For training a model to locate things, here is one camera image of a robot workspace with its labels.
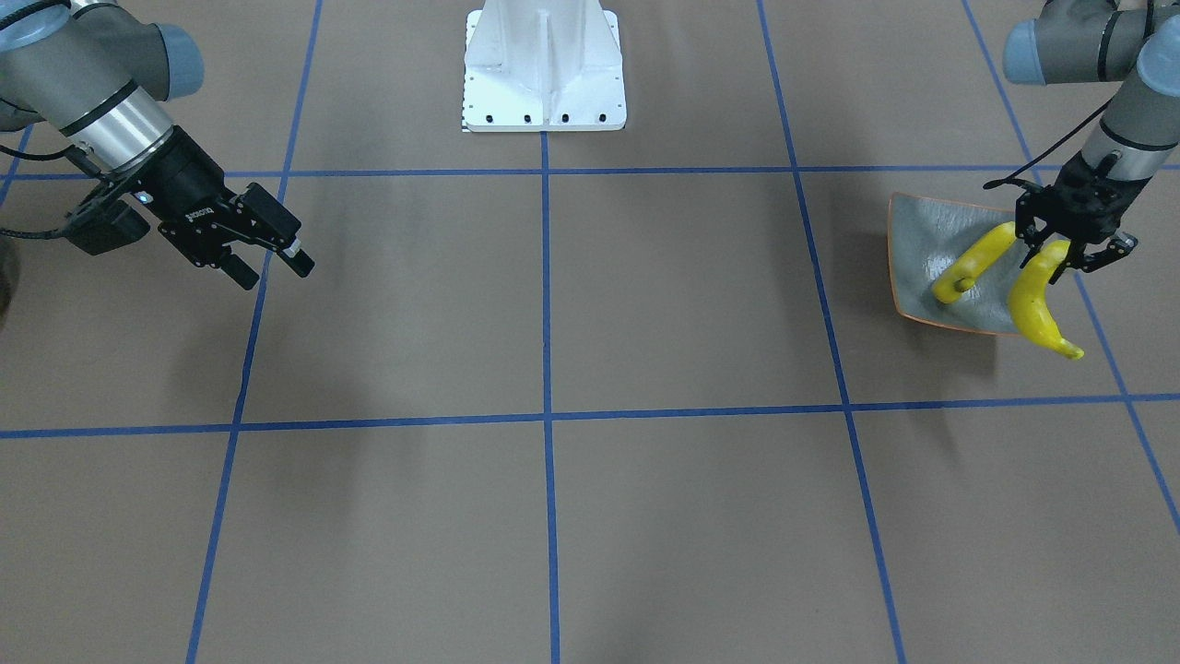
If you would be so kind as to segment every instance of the plastic banana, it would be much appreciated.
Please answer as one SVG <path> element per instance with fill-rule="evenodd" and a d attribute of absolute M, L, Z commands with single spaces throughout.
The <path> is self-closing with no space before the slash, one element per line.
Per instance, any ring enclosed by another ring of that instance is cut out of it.
<path fill-rule="evenodd" d="M 971 244 L 963 255 L 943 270 L 931 290 L 944 304 L 955 303 L 970 290 L 979 275 L 986 271 L 1016 241 L 1016 222 L 1009 221 L 989 230 Z"/>
<path fill-rule="evenodd" d="M 1066 259 L 1068 249 L 1069 242 L 1057 241 L 1032 256 L 1008 294 L 1008 309 L 1012 314 L 1016 328 L 1028 341 L 1056 351 L 1069 360 L 1082 360 L 1086 351 L 1062 338 L 1061 329 L 1057 328 L 1057 322 L 1049 313 L 1044 300 L 1049 277 Z"/>

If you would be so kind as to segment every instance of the white stand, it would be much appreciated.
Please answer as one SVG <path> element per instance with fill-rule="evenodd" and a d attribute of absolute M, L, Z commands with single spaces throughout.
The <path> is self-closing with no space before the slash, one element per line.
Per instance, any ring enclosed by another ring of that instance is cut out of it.
<path fill-rule="evenodd" d="M 487 0 L 467 17 L 466 131 L 627 124 L 618 17 L 598 0 Z"/>

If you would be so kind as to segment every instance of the banana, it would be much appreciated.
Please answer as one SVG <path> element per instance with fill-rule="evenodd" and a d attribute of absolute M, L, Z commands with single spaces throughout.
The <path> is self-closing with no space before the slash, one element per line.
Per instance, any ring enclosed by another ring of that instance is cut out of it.
<path fill-rule="evenodd" d="M 944 304 L 955 303 L 970 290 L 983 274 L 1016 241 L 1016 222 L 1009 221 L 989 230 L 971 248 L 963 251 L 950 267 L 943 270 L 930 287 L 935 297 Z"/>
<path fill-rule="evenodd" d="M 1066 259 L 1068 249 L 1069 242 L 1057 241 L 1032 256 L 1008 294 L 1008 309 L 1012 314 L 1016 328 L 1028 341 L 1069 360 L 1082 360 L 1086 351 L 1061 337 L 1057 322 L 1044 301 L 1044 289 L 1049 284 L 1049 277 L 1061 261 Z"/>

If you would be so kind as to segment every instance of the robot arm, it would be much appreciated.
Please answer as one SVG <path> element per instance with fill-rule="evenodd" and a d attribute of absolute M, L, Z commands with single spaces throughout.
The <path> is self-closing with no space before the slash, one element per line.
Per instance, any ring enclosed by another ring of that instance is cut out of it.
<path fill-rule="evenodd" d="M 1135 248 L 1138 239 L 1120 230 L 1122 215 L 1180 140 L 1180 7 L 1113 8 L 1107 0 L 1050 0 L 1041 19 L 1017 26 L 1004 53 L 1015 83 L 1125 78 L 1099 126 L 1051 185 L 989 183 L 1025 190 L 1016 203 L 1016 232 L 1030 248 L 1025 263 L 1053 234 L 1070 239 L 1053 281 L 1067 267 L 1093 271 Z M 1087 244 L 1102 242 L 1104 249 L 1086 254 Z"/>
<path fill-rule="evenodd" d="M 199 53 L 179 28 L 145 26 L 113 0 L 0 0 L 0 129 L 41 119 L 73 146 L 66 157 L 99 179 L 61 228 L 20 237 L 66 237 L 97 255 L 160 234 L 197 267 L 243 288 L 258 280 L 232 242 L 271 249 L 300 276 L 314 267 L 301 224 L 258 184 L 237 195 L 225 173 L 157 103 L 199 87 Z"/>

